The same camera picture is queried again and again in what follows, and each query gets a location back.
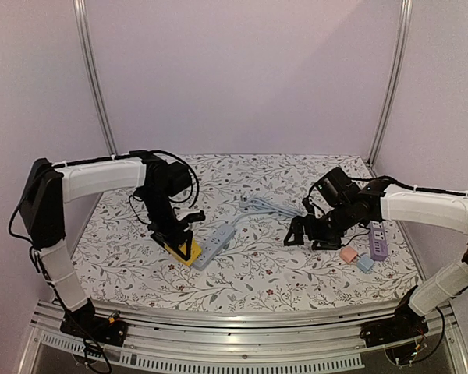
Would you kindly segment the blue power strip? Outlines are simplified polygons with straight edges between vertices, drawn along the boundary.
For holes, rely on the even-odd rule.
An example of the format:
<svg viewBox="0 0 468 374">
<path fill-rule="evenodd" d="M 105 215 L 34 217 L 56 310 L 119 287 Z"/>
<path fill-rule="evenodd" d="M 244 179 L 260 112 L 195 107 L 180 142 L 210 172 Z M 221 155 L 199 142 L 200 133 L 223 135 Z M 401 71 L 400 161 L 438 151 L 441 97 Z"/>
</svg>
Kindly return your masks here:
<svg viewBox="0 0 468 374">
<path fill-rule="evenodd" d="M 193 262 L 192 267 L 196 270 L 204 270 L 210 262 L 220 253 L 231 241 L 236 233 L 235 226 L 232 224 L 223 224 L 210 235 L 204 244 L 200 247 L 201 254 Z"/>
</svg>

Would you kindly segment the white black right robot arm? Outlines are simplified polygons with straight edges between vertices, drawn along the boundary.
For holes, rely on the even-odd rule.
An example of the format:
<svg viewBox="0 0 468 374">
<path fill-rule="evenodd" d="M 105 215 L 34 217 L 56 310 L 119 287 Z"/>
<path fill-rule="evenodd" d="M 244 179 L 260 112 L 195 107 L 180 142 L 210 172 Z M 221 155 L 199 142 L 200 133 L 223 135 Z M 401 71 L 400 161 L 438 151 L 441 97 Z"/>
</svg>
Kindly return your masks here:
<svg viewBox="0 0 468 374">
<path fill-rule="evenodd" d="M 303 199 L 307 215 L 294 217 L 284 245 L 310 241 L 316 249 L 338 249 L 352 227 L 370 222 L 407 221 L 447 228 L 468 235 L 468 191 L 410 186 L 390 176 L 364 179 L 349 177 L 334 168 L 312 186 L 331 209 L 317 217 L 309 198 Z M 405 339 L 421 327 L 424 317 L 441 303 L 468 288 L 468 244 L 461 260 L 440 269 L 422 284 L 411 288 L 395 308 L 391 319 L 377 328 L 396 340 Z"/>
</svg>

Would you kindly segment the yellow cube socket adapter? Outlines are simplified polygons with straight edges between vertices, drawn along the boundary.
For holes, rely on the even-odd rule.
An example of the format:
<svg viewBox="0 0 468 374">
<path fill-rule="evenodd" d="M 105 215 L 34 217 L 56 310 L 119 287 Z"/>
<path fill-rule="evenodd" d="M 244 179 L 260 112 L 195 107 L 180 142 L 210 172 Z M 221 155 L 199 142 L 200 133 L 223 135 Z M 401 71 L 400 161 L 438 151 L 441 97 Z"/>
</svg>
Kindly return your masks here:
<svg viewBox="0 0 468 374">
<path fill-rule="evenodd" d="M 188 267 L 191 267 L 202 253 L 201 247 L 194 238 L 190 244 L 184 242 L 177 250 L 174 250 L 169 245 L 165 245 L 165 250 L 181 264 Z"/>
</svg>

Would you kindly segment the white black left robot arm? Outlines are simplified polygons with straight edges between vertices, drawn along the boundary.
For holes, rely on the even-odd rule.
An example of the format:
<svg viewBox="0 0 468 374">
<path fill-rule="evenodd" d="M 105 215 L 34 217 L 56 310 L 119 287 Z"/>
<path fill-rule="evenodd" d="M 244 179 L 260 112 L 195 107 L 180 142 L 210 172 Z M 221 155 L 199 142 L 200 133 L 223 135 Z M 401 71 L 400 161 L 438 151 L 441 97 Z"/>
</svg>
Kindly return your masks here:
<svg viewBox="0 0 468 374">
<path fill-rule="evenodd" d="M 73 265 L 65 213 L 79 200 L 120 189 L 132 189 L 132 197 L 144 205 L 144 226 L 155 243 L 186 266 L 201 253 L 190 226 L 204 220 L 204 211 L 181 217 L 176 213 L 180 203 L 195 206 L 200 191 L 197 174 L 181 157 L 164 150 L 134 150 L 79 161 L 35 160 L 8 232 L 28 243 L 30 261 L 63 309 L 65 333 L 92 338 L 120 322 L 117 313 L 96 315 Z"/>
</svg>

